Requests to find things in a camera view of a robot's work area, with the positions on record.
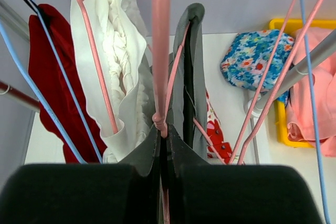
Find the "pink hanger of grey skirt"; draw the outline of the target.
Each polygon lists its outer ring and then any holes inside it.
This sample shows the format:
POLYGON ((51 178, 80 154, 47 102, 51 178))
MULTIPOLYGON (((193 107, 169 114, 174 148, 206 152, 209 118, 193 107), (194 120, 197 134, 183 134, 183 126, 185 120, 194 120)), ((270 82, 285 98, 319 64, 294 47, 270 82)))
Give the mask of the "pink hanger of grey skirt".
MULTIPOLYGON (((160 134, 159 155, 159 202, 163 203, 164 222, 170 222, 169 188, 170 177, 167 162, 167 137, 169 124, 167 113, 170 104, 174 79, 179 57, 176 57, 173 66, 169 66, 169 20, 171 0, 152 0, 153 16, 153 77, 156 112, 153 116, 154 128, 160 134)), ((197 120, 193 121, 207 141, 207 149, 212 144, 207 136, 206 128, 202 128, 197 120)))

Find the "red poppy print skirt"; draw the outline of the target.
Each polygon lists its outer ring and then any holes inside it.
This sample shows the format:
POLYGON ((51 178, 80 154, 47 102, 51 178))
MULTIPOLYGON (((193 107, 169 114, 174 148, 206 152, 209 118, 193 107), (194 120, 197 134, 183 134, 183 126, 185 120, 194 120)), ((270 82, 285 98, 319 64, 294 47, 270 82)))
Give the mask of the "red poppy print skirt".
POLYGON ((213 147, 218 152, 219 156, 227 165, 232 156, 232 148, 228 142, 225 141, 220 120, 213 109, 209 100, 209 94, 206 91, 206 105, 207 105, 207 128, 206 132, 213 147))

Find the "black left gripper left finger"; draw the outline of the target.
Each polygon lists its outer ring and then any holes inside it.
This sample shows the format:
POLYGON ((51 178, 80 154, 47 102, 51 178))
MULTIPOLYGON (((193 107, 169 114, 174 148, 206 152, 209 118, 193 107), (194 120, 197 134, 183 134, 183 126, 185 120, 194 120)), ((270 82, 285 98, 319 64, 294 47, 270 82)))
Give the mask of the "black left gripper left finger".
POLYGON ((1 192, 1 223, 157 223, 160 134, 116 164, 31 164, 1 192))

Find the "grey skirt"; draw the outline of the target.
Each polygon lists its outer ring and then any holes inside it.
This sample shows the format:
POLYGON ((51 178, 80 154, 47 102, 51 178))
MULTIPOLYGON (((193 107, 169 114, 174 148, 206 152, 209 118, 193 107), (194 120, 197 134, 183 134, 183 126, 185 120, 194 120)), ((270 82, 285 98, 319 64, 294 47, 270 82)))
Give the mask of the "grey skirt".
POLYGON ((206 87, 203 63, 202 22, 205 8, 201 3, 188 5, 178 22, 169 66, 179 57, 167 123, 202 159, 207 158, 207 141, 194 120, 207 125, 206 87))

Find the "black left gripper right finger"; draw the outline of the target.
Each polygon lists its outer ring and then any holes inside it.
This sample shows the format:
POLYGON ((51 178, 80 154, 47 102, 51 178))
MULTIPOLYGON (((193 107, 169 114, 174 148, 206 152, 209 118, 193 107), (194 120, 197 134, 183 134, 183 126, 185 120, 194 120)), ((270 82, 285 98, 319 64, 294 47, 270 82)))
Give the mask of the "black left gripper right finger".
POLYGON ((322 223, 311 192, 293 168, 211 165, 169 126, 171 223, 322 223))

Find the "blue wire hanger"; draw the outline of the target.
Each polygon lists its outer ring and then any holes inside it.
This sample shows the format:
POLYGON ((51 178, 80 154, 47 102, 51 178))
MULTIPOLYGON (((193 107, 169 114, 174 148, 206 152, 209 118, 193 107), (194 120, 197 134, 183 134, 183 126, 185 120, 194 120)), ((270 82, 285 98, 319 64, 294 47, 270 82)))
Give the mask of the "blue wire hanger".
POLYGON ((321 198, 322 198, 322 205, 323 205, 323 214, 324 214, 325 222, 331 223, 331 219, 329 216, 329 210, 328 210, 327 193, 326 193, 326 189, 325 189, 326 187, 325 187, 325 181, 324 181, 323 161, 322 161, 320 135, 319 135, 319 127, 318 127, 318 116, 317 116, 316 100, 315 100, 315 93, 314 93, 314 87, 313 87, 312 65, 311 65, 311 57, 310 57, 310 49, 309 49, 309 38, 306 32, 302 32, 302 33, 304 34, 306 61, 308 64, 309 90, 310 90, 314 137, 315 137, 317 162, 318 162, 320 190, 321 190, 321 198))

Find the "blue floral skirt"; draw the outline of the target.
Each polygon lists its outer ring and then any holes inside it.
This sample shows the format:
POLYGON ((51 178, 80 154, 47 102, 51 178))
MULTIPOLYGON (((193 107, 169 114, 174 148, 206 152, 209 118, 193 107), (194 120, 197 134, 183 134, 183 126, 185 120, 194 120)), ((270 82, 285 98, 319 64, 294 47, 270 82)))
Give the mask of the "blue floral skirt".
MULTIPOLYGON (((220 63, 224 79, 231 85, 256 91, 279 35, 278 29, 239 33, 220 63)), ((294 46, 295 39, 283 33, 261 88, 271 90, 294 46)))

